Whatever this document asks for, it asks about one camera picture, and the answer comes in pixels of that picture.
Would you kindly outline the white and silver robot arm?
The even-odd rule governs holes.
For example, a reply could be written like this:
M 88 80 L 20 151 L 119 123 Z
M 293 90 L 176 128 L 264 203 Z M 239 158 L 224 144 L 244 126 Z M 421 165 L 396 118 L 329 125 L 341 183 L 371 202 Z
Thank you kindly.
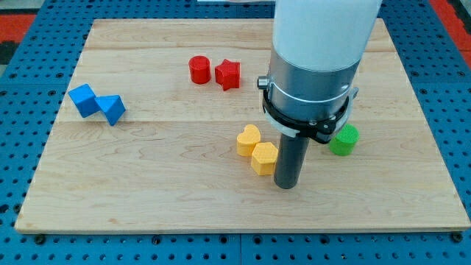
M 346 124 L 353 77 L 381 0 L 277 0 L 263 111 L 282 134 L 328 143 Z

